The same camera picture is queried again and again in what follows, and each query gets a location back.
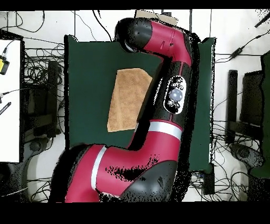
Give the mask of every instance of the black stand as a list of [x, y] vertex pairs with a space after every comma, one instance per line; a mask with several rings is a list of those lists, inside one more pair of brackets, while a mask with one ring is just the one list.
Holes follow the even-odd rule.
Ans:
[[[225, 143], [231, 144], [235, 141], [235, 133], [240, 133], [242, 135], [248, 136], [251, 139], [259, 140], [260, 143], [263, 138], [263, 130], [261, 127], [254, 126], [251, 124], [246, 124], [242, 122], [236, 121], [236, 113], [237, 113], [237, 77], [238, 73], [237, 70], [229, 70], [228, 74], [228, 90], [227, 90], [227, 111], [226, 111], [226, 138]], [[246, 107], [247, 102], [245, 101], [245, 97], [242, 98], [242, 111], [243, 107]]]
[[58, 134], [57, 125], [57, 72], [58, 62], [49, 61], [48, 80], [45, 88], [27, 84], [32, 89], [34, 101], [34, 113], [25, 116], [25, 131], [34, 129], [34, 136], [46, 134], [48, 138], [54, 138]]

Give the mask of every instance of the dark green table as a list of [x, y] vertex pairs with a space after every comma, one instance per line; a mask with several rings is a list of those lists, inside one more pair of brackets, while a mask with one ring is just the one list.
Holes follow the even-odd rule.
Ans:
[[[214, 38], [199, 43], [200, 65], [195, 127], [190, 148], [190, 170], [209, 168], [211, 53]], [[68, 38], [69, 139], [77, 143], [126, 147], [134, 130], [108, 133], [107, 122], [117, 70], [141, 68], [150, 76], [160, 59], [126, 53], [118, 42], [77, 42]]]

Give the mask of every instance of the brown towel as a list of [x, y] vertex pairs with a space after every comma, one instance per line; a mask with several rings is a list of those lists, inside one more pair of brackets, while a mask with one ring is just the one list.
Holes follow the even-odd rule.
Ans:
[[151, 80], [152, 77], [142, 69], [117, 71], [107, 123], [108, 132], [135, 129]]

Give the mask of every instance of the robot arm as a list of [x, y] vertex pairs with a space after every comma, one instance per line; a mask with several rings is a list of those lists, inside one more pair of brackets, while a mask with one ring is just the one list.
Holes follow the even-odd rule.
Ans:
[[[189, 39], [178, 29], [146, 18], [119, 21], [115, 39], [128, 52], [162, 57], [138, 128], [128, 150], [81, 144], [64, 152], [54, 171], [50, 201], [97, 202], [98, 192], [130, 202], [163, 201], [172, 188], [191, 73]], [[57, 183], [60, 176], [69, 176], [69, 181]], [[55, 195], [57, 188], [65, 193]]]

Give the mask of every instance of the black cable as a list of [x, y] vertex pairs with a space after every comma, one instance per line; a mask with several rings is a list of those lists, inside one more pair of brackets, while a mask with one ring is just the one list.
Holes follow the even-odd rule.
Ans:
[[92, 37], [94, 38], [94, 40], [97, 41], [97, 40], [95, 39], [93, 33], [92, 33], [92, 29], [84, 22], [84, 20], [82, 19], [82, 17], [81, 17], [80, 15], [78, 15], [77, 13], [71, 11], [71, 10], [70, 10], [70, 12], [72, 12], [72, 13], [74, 14], [74, 16], [78, 16], [78, 17], [81, 19], [81, 21], [83, 22], [83, 24], [84, 24], [85, 26], [87, 26], [87, 27], [90, 29], [91, 34], [92, 34]]
[[236, 194], [235, 194], [235, 190], [234, 190], [234, 185], [233, 185], [233, 177], [234, 177], [234, 175], [236, 175], [236, 174], [238, 174], [238, 173], [241, 173], [241, 174], [244, 174], [244, 175], [246, 175], [247, 177], [249, 177], [248, 176], [248, 174], [246, 174], [246, 173], [244, 173], [244, 172], [242, 172], [242, 171], [238, 171], [238, 172], [235, 172], [231, 177], [230, 177], [230, 185], [231, 185], [231, 188], [232, 188], [232, 192], [233, 192], [233, 195], [234, 195], [234, 197], [236, 198], [236, 200], [237, 201], [241, 201], [238, 197], [236, 197]]
[[246, 47], [246, 45], [248, 45], [251, 41], [253, 41], [253, 40], [255, 40], [255, 39], [259, 39], [259, 38], [261, 38], [262, 36], [267, 35], [267, 34], [269, 33], [269, 31], [270, 31], [270, 29], [269, 29], [266, 33], [254, 37], [253, 39], [251, 39], [250, 41], [248, 41], [245, 45], [243, 45], [242, 47], [236, 49], [232, 54], [230, 54], [229, 57], [227, 57], [227, 58], [222, 58], [222, 59], [218, 59], [215, 63], [225, 63], [225, 62], [230, 61], [230, 60], [233, 59], [233, 58], [236, 58], [238, 55], [240, 55], [240, 54], [242, 53], [242, 51], [243, 51], [243, 49]]
[[63, 108], [63, 107], [64, 107], [64, 99], [61, 101], [61, 103], [60, 103], [60, 105], [59, 105], [59, 108], [58, 108], [58, 110], [57, 110], [57, 118], [58, 118], [60, 130], [61, 130], [61, 132], [62, 132], [63, 134], [65, 134], [65, 132], [63, 131], [63, 129], [62, 129], [62, 127], [61, 127], [60, 117], [59, 117], [59, 110], [60, 110], [61, 108]]
[[222, 104], [222, 103], [225, 102], [226, 100], [228, 100], [228, 98], [226, 98], [225, 100], [223, 100], [222, 102], [220, 102], [217, 106], [219, 106], [220, 104]]
[[[152, 10], [152, 11], [153, 11], [153, 13], [155, 13], [154, 10]], [[155, 13], [155, 15], [161, 21], [161, 19], [158, 17], [158, 15], [156, 13]]]
[[38, 182], [38, 181], [45, 181], [45, 182], [47, 182], [48, 179], [51, 179], [51, 177], [49, 177], [49, 178], [38, 178], [38, 179], [34, 179], [34, 180], [27, 180], [27, 182]]
[[[28, 31], [28, 32], [30, 32], [30, 33], [36, 33], [37, 31], [39, 31], [39, 30], [42, 28], [42, 26], [43, 26], [43, 24], [44, 24], [44, 22], [45, 22], [45, 11], [42, 11], [42, 12], [43, 12], [43, 16], [42, 16], [42, 24], [41, 24], [41, 26], [40, 26], [36, 31], [30, 31], [30, 30], [26, 30], [26, 29], [24, 29], [24, 28], [20, 28], [20, 26], [23, 25], [23, 19], [22, 19], [22, 17], [19, 15], [18, 12], [16, 12], [16, 27], [19, 28], [19, 29], [21, 29], [21, 30]], [[21, 18], [21, 20], [22, 20], [22, 23], [21, 23], [20, 25], [17, 24], [17, 16], [19, 16], [19, 17]]]
[[46, 199], [48, 199], [47, 195], [45, 194], [45, 191], [49, 191], [50, 192], [50, 190], [49, 189], [44, 189], [47, 186], [50, 186], [50, 182], [49, 181], [46, 181], [40, 188], [38, 188], [38, 190], [35, 193], [32, 194], [30, 201], [31, 202], [34, 202], [35, 197], [39, 193], [43, 193], [45, 195]]
[[97, 22], [101, 25], [101, 27], [106, 31], [107, 35], [108, 35], [109, 38], [110, 38], [110, 41], [112, 42], [112, 39], [111, 39], [111, 36], [110, 36], [109, 32], [108, 32], [108, 31], [105, 29], [105, 27], [99, 22], [99, 19], [98, 19], [97, 16], [95, 15], [95, 11], [92, 10], [92, 12], [93, 12], [93, 14], [94, 14], [95, 19], [96, 19]]
[[2, 28], [0, 28], [0, 30], [2, 30], [2, 29], [4, 29], [4, 28], [13, 28], [13, 27], [17, 27], [16, 25], [15, 26], [8, 26], [8, 24], [7, 24], [7, 26], [4, 26], [4, 27], [2, 27]]
[[42, 40], [42, 39], [37, 39], [37, 38], [26, 38], [26, 37], [23, 37], [23, 38], [24, 38], [24, 39], [31, 39], [31, 40], [44, 41], [44, 42], [48, 42], [48, 43], [55, 43], [55, 44], [64, 45], [63, 43], [56, 43], [56, 42], [47, 41], [47, 40]]
[[19, 38], [16, 38], [16, 39], [14, 39], [14, 40], [11, 40], [11, 42], [8, 43], [8, 45], [7, 45], [7, 46], [5, 47], [5, 49], [3, 50], [2, 55], [4, 55], [4, 54], [6, 53], [7, 47], [8, 47], [13, 41], [16, 41], [16, 40], [19, 40]]

